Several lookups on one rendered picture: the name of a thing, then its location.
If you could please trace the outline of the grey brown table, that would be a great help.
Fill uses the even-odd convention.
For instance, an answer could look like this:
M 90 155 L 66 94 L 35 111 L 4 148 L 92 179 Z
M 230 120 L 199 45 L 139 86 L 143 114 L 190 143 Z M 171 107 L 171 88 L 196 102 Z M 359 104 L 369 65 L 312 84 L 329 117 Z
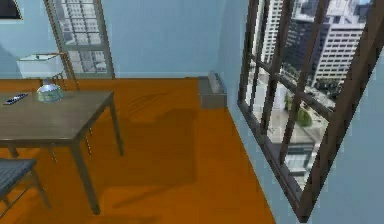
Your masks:
M 85 165 L 80 145 L 89 128 L 105 109 L 110 110 L 116 142 L 124 152 L 112 91 L 66 91 L 55 102 L 43 103 L 30 94 L 7 105 L 12 92 L 0 92 L 0 147 L 12 156 L 19 148 L 68 147 L 77 167 L 93 214 L 100 213 L 99 202 Z

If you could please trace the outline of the black framed picture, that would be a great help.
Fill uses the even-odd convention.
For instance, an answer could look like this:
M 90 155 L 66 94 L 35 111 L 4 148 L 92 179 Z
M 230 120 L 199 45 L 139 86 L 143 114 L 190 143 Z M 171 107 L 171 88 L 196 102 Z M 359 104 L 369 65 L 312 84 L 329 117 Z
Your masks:
M 0 0 L 0 19 L 21 19 L 16 0 Z

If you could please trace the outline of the brown wooden chair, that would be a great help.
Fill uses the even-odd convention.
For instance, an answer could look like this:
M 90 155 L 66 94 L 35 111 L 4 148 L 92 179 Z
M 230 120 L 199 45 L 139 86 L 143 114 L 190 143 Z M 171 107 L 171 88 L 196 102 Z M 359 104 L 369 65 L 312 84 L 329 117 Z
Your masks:
M 76 89 L 80 89 L 78 80 L 75 76 L 69 57 L 65 52 L 48 53 L 46 55 L 39 54 L 37 55 L 37 58 L 41 59 L 43 56 L 47 57 L 47 59 L 45 60 L 46 65 L 48 65 L 49 60 L 60 58 L 62 69 L 60 71 L 50 72 L 45 76 L 39 78 L 39 82 L 42 86 L 55 84 L 59 87 L 64 86 L 64 90 L 67 90 L 67 85 L 64 81 L 64 75 L 66 75 L 68 79 L 71 79 L 75 83 Z

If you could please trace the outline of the grey box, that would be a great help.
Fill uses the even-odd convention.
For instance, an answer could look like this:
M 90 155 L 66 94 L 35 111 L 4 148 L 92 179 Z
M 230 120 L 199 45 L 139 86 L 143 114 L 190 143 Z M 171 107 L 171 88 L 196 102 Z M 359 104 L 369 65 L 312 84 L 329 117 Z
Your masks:
M 227 106 L 227 93 L 223 82 L 216 72 L 198 77 L 198 95 L 203 109 L 218 109 Z

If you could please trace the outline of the brown frame window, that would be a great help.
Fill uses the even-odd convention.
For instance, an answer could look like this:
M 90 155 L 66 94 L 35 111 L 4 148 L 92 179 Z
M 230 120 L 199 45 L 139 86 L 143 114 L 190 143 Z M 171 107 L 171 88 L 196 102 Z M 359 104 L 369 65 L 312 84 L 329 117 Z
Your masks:
M 256 26 L 261 26 L 260 34 L 265 33 L 267 12 L 269 11 L 269 7 L 262 6 L 260 2 L 261 0 L 249 0 L 248 3 L 237 105 L 272 169 L 274 177 L 288 199 L 296 218 L 301 224 L 312 224 L 311 215 L 318 202 L 319 195 L 384 47 L 384 0 L 372 0 L 371 10 L 367 16 L 366 25 L 362 30 L 361 39 L 352 57 L 341 93 L 332 110 L 305 91 L 305 82 L 313 55 L 313 48 L 320 34 L 320 26 L 326 15 L 330 0 L 319 0 L 317 4 L 314 25 L 306 46 L 305 60 L 303 61 L 299 79 L 296 82 L 292 82 L 278 73 L 278 68 L 282 65 L 284 44 L 288 37 L 288 24 L 293 13 L 293 0 L 283 0 L 274 55 L 270 63 L 263 62 L 259 52 L 252 52 L 254 34 L 257 32 Z M 254 115 L 257 89 L 255 82 L 251 84 L 251 96 L 246 96 L 251 64 L 255 64 L 257 69 L 264 69 L 269 75 L 261 118 Z M 282 84 L 293 93 L 293 102 L 284 128 L 283 139 L 278 146 L 274 146 L 267 136 L 267 130 L 272 117 L 272 106 L 278 84 Z M 328 122 L 304 187 L 299 186 L 292 172 L 285 164 L 288 144 L 293 135 L 294 125 L 298 120 L 299 106 L 302 103 L 314 109 Z

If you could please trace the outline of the black remote control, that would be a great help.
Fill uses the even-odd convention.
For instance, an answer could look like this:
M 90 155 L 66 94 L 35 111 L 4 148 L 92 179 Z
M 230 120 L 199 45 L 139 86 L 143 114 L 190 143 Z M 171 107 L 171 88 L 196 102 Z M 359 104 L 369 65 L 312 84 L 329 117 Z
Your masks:
M 27 93 L 20 93 L 16 96 L 13 96 L 9 99 L 7 99 L 3 105 L 12 105 L 12 104 L 15 104 L 16 102 L 20 101 L 21 99 L 25 98 L 26 96 L 28 96 Z

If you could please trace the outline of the grey seat chair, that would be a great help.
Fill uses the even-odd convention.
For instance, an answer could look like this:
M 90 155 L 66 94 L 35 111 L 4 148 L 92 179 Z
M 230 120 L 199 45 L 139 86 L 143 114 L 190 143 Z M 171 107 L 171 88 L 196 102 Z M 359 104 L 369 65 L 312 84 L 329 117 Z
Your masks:
M 0 219 L 2 219 L 32 187 L 37 189 L 46 207 L 51 208 L 51 203 L 35 170 L 36 164 L 36 159 L 0 158 L 0 201 L 5 204 L 5 209 L 0 212 Z M 8 195 L 25 178 L 29 178 L 31 183 L 27 185 L 13 200 L 10 200 Z

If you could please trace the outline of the white shade table lamp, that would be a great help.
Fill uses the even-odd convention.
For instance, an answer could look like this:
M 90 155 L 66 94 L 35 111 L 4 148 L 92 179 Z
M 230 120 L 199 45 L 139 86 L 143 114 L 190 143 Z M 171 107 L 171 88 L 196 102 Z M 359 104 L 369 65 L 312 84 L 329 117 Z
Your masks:
M 38 79 L 41 84 L 37 89 L 37 99 L 43 103 L 61 100 L 63 89 L 53 83 L 64 67 L 58 54 L 32 54 L 17 60 L 17 65 L 23 79 Z

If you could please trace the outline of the grey frame window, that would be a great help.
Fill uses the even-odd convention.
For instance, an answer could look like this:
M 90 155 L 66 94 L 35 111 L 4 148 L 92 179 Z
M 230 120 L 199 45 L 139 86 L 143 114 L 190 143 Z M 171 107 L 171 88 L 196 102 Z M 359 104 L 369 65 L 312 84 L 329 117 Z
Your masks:
M 80 78 L 114 79 L 101 0 L 43 0 L 60 52 Z

